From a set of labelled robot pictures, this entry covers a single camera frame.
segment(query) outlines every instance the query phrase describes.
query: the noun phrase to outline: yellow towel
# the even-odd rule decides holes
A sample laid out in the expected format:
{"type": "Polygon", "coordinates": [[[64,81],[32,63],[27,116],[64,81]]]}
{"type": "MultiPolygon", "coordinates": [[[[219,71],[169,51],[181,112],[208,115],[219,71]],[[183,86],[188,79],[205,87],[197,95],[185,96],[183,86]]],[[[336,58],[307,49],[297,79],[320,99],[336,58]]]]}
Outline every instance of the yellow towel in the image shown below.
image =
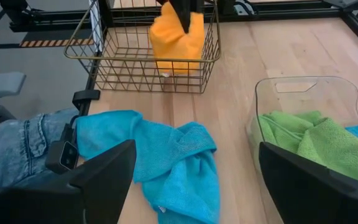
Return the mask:
{"type": "MultiPolygon", "coordinates": [[[[201,59],[204,45],[204,15],[191,12],[189,33],[185,33],[180,20],[169,2],[161,8],[161,16],[155,18],[150,28],[150,41],[154,57],[164,59],[201,59]]],[[[198,62],[174,62],[175,74],[188,73],[198,68],[198,62]]],[[[172,73],[172,62],[157,61],[160,73],[172,73]]]]}

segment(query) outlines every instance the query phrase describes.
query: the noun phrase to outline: green towel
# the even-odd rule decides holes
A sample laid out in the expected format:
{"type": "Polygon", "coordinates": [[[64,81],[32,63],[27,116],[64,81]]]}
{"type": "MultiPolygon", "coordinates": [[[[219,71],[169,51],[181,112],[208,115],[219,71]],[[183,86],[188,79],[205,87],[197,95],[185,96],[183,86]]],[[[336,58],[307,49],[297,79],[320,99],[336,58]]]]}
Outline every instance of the green towel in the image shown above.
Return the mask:
{"type": "Polygon", "coordinates": [[[265,141],[358,180],[358,138],[319,111],[259,116],[265,141]]]}

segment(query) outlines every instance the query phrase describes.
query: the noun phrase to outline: denim leg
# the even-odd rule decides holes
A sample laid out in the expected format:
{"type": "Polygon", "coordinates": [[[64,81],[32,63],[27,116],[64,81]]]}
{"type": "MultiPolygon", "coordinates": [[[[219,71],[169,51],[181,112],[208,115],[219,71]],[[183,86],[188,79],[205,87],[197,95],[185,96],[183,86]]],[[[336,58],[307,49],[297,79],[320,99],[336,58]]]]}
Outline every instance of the denim leg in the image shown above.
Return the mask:
{"type": "Polygon", "coordinates": [[[45,167],[50,144],[60,139],[77,109],[40,114],[26,121],[0,124],[0,187],[26,186],[54,178],[45,167]]]}

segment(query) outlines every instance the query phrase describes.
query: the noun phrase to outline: wooden tabletop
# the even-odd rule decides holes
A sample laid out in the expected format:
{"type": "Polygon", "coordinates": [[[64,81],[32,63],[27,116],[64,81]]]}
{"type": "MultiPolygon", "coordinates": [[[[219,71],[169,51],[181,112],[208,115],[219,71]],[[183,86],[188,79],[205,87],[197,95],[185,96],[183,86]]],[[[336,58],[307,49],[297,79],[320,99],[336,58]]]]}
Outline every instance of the wooden tabletop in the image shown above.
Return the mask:
{"type": "MultiPolygon", "coordinates": [[[[89,113],[131,109],[175,127],[190,121],[205,125],[218,146],[220,223],[281,223],[247,142],[255,84],[268,77],[334,75],[358,87],[358,38],[340,19],[233,22],[220,28],[222,55],[205,93],[102,91],[89,113]]],[[[132,183],[119,223],[157,223],[140,184],[132,183]]]]}

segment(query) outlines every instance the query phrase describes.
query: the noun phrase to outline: wire basket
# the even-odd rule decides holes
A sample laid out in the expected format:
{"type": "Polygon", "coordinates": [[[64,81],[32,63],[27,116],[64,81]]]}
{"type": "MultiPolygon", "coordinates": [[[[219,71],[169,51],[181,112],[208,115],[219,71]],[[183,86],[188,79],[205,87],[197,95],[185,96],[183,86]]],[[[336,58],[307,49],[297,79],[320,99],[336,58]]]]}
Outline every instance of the wire basket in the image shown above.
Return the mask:
{"type": "Polygon", "coordinates": [[[102,11],[101,1],[91,3],[65,47],[65,55],[78,59],[100,90],[205,91],[214,63],[221,55],[216,2],[204,5],[201,60],[156,60],[149,29],[160,15],[160,4],[156,0],[115,0],[112,8],[107,0],[109,10],[102,11]],[[164,76],[157,62],[172,63],[169,77],[164,76]],[[186,63],[187,69],[178,72],[176,67],[172,69],[174,63],[186,63]]]}

